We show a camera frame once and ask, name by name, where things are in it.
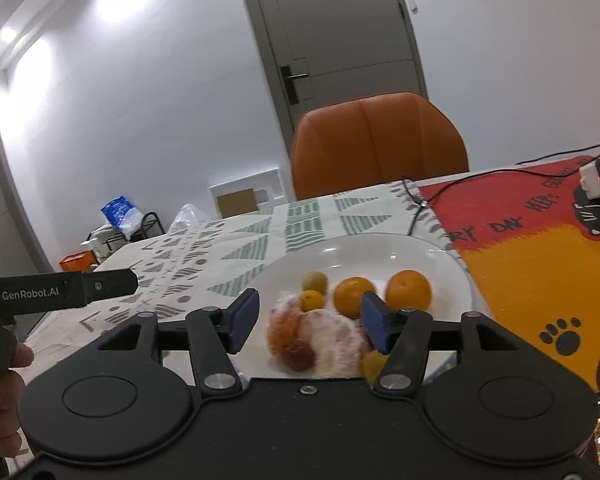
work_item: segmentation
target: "orange chair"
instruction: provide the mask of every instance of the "orange chair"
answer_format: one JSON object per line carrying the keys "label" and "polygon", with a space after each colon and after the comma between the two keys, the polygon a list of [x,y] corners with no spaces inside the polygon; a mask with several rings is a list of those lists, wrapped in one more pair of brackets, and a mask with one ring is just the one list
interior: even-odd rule
{"label": "orange chair", "polygon": [[462,137],[431,103],[410,92],[307,112],[291,148],[298,200],[399,180],[468,171]]}

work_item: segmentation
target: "table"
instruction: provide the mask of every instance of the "table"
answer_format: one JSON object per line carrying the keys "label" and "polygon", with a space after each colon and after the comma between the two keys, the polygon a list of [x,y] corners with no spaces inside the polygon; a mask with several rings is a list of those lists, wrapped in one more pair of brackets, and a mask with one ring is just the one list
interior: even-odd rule
{"label": "table", "polygon": [[[408,186],[418,193],[413,182]],[[139,280],[136,294],[49,314],[27,339],[36,359],[22,375],[32,380],[138,312],[151,310],[161,320],[179,320],[204,306],[226,307],[268,265],[314,242],[367,232],[407,234],[416,210],[403,183],[394,182],[129,244],[100,269],[133,269]],[[414,235],[446,249],[464,267],[432,210],[421,213]],[[475,287],[474,297],[474,309],[488,314]]]}
{"label": "table", "polygon": [[[534,169],[567,173],[588,160]],[[430,197],[459,177],[407,184],[411,194]],[[204,306],[226,307],[268,265],[311,243],[364,232],[406,234],[417,208],[403,184],[394,182],[125,246],[101,268],[135,270],[137,293],[49,314],[27,340],[36,360],[21,373],[32,380],[143,310],[178,320]],[[444,248],[468,270],[475,310],[600,390],[600,204],[586,200],[577,175],[503,173],[464,182],[421,213],[414,235]],[[165,365],[191,383],[183,371],[188,359],[169,361]]]}

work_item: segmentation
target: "patterned tablecloth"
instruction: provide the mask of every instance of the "patterned tablecloth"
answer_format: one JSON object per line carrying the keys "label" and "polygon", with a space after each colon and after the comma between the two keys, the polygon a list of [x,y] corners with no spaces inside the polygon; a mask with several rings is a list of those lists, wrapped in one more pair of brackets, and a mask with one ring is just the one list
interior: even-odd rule
{"label": "patterned tablecloth", "polygon": [[[411,194],[419,194],[414,183],[408,186]],[[28,383],[138,312],[150,310],[161,320],[180,320],[204,306],[227,307],[268,265],[313,243],[360,233],[407,234],[416,209],[403,184],[395,182],[267,208],[125,246],[100,269],[133,269],[139,280],[136,294],[48,314],[27,339],[36,355],[34,363],[19,371]],[[421,213],[414,236],[447,250],[466,269],[432,210]],[[490,315],[473,281],[472,289],[474,310]],[[172,366],[165,359],[164,365],[192,384],[188,361],[185,357]],[[11,471],[32,458],[23,444],[20,455],[8,460]]]}

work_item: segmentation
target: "blue plastic bag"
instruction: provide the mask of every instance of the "blue plastic bag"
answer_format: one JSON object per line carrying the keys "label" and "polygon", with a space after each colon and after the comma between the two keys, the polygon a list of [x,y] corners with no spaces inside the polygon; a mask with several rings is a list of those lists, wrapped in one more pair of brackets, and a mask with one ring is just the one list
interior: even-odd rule
{"label": "blue plastic bag", "polygon": [[129,240],[131,235],[142,225],[143,214],[129,200],[121,196],[113,199],[101,209],[109,223],[122,231]]}

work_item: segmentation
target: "human hand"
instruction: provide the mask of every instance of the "human hand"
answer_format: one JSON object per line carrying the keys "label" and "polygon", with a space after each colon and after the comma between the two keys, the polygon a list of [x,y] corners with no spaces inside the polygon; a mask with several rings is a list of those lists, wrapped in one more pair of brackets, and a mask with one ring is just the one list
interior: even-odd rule
{"label": "human hand", "polygon": [[[33,350],[18,343],[11,366],[24,368],[33,362]],[[22,440],[18,434],[20,423],[16,414],[16,404],[24,389],[24,381],[19,373],[9,370],[0,379],[0,456],[16,456]]]}

